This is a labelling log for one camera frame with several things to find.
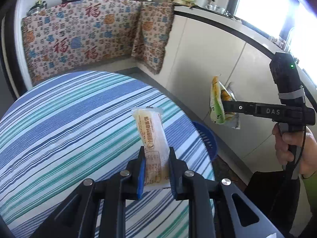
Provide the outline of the green yellow snack wrapper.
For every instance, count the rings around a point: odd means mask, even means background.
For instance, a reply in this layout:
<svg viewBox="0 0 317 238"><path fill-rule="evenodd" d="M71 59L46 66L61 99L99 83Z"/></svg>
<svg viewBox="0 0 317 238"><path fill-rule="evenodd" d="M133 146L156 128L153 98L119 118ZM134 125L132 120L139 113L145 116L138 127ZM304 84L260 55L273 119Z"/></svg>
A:
<svg viewBox="0 0 317 238"><path fill-rule="evenodd" d="M226 89L219 81L219 76L216 75L212 79L210 89L210 119L215 124L225 125L232 129L239 130L241 126L239 114L225 112L224 102L236 102L236 99L231 89Z"/></svg>

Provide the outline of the cream ice pop wrapper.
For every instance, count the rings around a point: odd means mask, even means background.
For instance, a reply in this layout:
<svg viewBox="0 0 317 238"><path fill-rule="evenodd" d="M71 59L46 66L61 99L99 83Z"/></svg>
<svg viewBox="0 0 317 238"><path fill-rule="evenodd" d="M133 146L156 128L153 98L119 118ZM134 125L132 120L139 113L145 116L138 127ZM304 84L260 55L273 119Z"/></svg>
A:
<svg viewBox="0 0 317 238"><path fill-rule="evenodd" d="M132 109L146 159L144 191L168 189L170 148L163 129L162 111L156 107Z"/></svg>

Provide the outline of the white kitchen cabinet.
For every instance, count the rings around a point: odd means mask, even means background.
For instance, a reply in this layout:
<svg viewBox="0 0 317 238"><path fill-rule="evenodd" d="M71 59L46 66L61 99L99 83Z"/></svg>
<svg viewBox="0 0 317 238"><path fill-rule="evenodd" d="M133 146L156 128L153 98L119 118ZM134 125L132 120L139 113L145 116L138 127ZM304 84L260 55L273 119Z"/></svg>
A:
<svg viewBox="0 0 317 238"><path fill-rule="evenodd" d="M219 138L226 158L249 178L255 171L281 169L269 119L240 115L239 130L211 122L212 78L231 85L239 101L277 104L269 64L279 48L254 30L217 13L177 6L159 74L138 67L192 111Z"/></svg>

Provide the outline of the colourful hexagon floor mat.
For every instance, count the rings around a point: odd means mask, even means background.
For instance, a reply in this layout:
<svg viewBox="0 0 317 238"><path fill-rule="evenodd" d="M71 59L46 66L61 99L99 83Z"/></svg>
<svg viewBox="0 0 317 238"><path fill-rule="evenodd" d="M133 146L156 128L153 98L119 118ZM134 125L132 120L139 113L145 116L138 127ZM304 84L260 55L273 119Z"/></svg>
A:
<svg viewBox="0 0 317 238"><path fill-rule="evenodd" d="M218 155L212 161L214 177L216 181L221 181L224 178L230 179L241 191L244 191L247 185L243 180L222 160Z"/></svg>

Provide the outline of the blue plastic waste basket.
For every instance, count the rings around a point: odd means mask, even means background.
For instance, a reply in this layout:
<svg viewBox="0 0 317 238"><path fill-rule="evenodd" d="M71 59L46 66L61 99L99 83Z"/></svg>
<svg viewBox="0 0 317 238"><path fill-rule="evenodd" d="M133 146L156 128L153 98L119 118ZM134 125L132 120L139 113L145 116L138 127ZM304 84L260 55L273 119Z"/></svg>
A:
<svg viewBox="0 0 317 238"><path fill-rule="evenodd" d="M218 144L214 132L199 122L193 121L192 123L205 144L211 162L214 161L218 154Z"/></svg>

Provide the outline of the blue striped tablecloth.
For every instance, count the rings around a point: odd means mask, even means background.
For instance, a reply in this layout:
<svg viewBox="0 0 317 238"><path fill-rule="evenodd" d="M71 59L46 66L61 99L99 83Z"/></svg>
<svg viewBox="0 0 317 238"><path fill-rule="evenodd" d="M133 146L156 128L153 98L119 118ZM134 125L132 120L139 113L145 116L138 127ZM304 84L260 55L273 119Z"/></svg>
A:
<svg viewBox="0 0 317 238"><path fill-rule="evenodd" d="M157 107L168 144L189 169L214 179L186 114L158 89L125 75L83 71L21 96L1 119L1 216L29 237L83 180L126 168L142 145L132 109Z"/></svg>

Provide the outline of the small patterned hanging cloth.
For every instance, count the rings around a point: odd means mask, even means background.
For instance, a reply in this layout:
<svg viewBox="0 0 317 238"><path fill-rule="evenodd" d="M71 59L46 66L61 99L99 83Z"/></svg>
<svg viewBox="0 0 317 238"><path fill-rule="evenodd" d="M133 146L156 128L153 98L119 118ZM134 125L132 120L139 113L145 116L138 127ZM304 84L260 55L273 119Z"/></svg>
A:
<svg viewBox="0 0 317 238"><path fill-rule="evenodd" d="M141 2L131 56L154 75L162 69L173 21L173 3Z"/></svg>

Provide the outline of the patterned Chinese character cloth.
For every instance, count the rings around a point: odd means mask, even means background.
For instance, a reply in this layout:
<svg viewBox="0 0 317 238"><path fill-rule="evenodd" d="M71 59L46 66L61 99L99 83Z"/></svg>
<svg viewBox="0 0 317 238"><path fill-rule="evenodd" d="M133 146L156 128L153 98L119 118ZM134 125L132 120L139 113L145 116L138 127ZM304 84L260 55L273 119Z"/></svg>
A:
<svg viewBox="0 0 317 238"><path fill-rule="evenodd" d="M21 31L32 84L131 55L141 5L133 0L82 0L24 17Z"/></svg>

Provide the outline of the steel kettle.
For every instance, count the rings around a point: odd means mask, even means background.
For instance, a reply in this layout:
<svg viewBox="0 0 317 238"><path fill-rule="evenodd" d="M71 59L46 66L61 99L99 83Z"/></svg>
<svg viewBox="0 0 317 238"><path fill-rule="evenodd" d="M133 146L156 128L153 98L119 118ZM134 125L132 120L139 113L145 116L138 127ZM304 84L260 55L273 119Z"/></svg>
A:
<svg viewBox="0 0 317 238"><path fill-rule="evenodd" d="M42 10L47 9L47 2L46 0L37 0L35 4L29 9L27 12L27 16L31 16L33 14L37 14Z"/></svg>

